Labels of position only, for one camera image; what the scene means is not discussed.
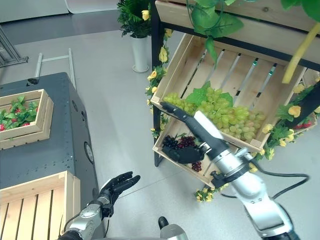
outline black metal frame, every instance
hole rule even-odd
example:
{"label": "black metal frame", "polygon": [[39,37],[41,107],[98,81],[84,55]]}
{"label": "black metal frame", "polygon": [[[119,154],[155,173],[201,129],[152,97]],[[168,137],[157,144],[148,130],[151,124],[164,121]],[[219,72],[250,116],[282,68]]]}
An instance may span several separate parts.
{"label": "black metal frame", "polygon": [[[151,5],[151,20],[152,20],[152,36],[151,36],[151,47],[152,47],[152,66],[157,66],[160,64],[159,61],[159,53],[160,53],[160,48],[163,45],[163,34],[164,34],[164,29],[172,29],[174,31],[178,32],[183,32],[199,37],[206,38],[207,36],[199,34],[195,32],[192,28],[184,27],[184,26],[179,26],[167,22],[162,22],[160,20],[157,8],[156,8],[156,0],[150,0],[150,5]],[[280,51],[272,50],[266,47],[262,47],[259,45],[251,44],[248,42],[240,41],[240,40],[235,40],[229,37],[220,37],[216,38],[215,41],[233,45],[236,47],[240,47],[243,49],[248,49],[257,53],[261,53],[264,55],[268,55],[277,59],[281,59],[284,61],[290,61],[292,58],[292,55],[289,55],[287,53],[283,53]],[[320,64],[311,62],[309,60],[301,59],[299,62],[299,65],[310,68],[316,71],[320,71]],[[311,93],[305,97],[299,104],[301,108],[301,114],[299,117],[295,118],[293,122],[286,122],[286,125],[289,128],[292,128],[296,126],[298,123],[300,123],[303,119],[305,119],[307,116],[309,116],[318,106],[320,106],[320,83],[318,83],[314,89],[311,91]],[[160,115],[161,111],[156,107],[153,106],[153,127],[158,131],[160,130]],[[156,167],[159,166],[159,163],[161,162],[162,157],[159,156],[156,152],[154,153],[154,165]]]}

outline tile floor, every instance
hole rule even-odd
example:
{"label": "tile floor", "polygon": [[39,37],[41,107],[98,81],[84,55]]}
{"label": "tile floor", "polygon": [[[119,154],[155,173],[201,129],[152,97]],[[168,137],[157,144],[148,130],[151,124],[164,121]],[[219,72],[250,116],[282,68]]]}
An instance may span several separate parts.
{"label": "tile floor", "polygon": [[[166,216],[184,228],[190,240],[259,239],[237,200],[217,195],[209,204],[197,203],[193,192],[203,187],[200,181],[166,160],[154,167],[153,120],[144,94],[148,73],[132,71],[130,39],[120,36],[119,31],[108,31],[17,45],[21,55],[29,56],[29,63],[0,68],[0,84],[33,77],[40,52],[50,58],[66,55],[72,48],[77,91],[87,110],[99,185],[126,171],[141,175],[140,182],[117,201],[109,237],[157,237],[158,217]],[[170,39],[171,53],[180,38],[175,32]],[[41,69],[41,75],[58,72],[69,72],[66,59],[46,62]],[[277,148],[272,161],[262,161],[269,171],[310,174],[308,183],[278,199],[304,240],[319,238],[319,142],[317,126],[297,143]],[[270,194],[295,182],[263,178]]]}

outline potted plant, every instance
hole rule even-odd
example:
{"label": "potted plant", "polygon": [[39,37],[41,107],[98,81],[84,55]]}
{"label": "potted plant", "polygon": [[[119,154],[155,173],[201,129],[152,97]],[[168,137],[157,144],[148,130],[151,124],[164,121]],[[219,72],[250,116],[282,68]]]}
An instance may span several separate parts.
{"label": "potted plant", "polygon": [[118,22],[122,24],[122,37],[130,34],[134,65],[132,69],[137,73],[146,72],[147,37],[151,35],[151,16],[149,0],[120,0],[117,4],[120,11]]}

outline white flower pot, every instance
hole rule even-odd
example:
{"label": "white flower pot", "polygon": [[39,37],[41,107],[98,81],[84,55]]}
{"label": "white flower pot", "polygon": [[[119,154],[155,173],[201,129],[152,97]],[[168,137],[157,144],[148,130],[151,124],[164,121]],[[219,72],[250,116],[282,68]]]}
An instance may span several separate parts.
{"label": "white flower pot", "polygon": [[131,37],[131,42],[134,58],[134,65],[132,69],[137,73],[144,73],[149,69],[147,64],[147,37]]}

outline bunch of green grapes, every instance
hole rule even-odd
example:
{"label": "bunch of green grapes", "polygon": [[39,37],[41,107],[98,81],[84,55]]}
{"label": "bunch of green grapes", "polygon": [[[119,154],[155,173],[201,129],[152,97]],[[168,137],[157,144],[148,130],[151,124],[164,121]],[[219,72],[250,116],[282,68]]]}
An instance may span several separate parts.
{"label": "bunch of green grapes", "polygon": [[220,131],[250,142],[256,136],[266,116],[261,111],[249,111],[244,106],[230,107],[230,103],[221,96],[221,93],[221,89],[215,90],[208,87],[206,90],[207,101],[202,101],[197,108],[193,103],[179,99],[177,93],[170,93],[163,100],[178,106],[190,115],[194,115],[199,110]]}
{"label": "bunch of green grapes", "polygon": [[196,106],[193,103],[188,103],[184,99],[180,99],[178,97],[178,93],[172,92],[169,93],[167,96],[163,98],[165,102],[171,103],[173,105],[176,105],[180,109],[183,109],[186,113],[190,115],[195,115],[196,113]]}

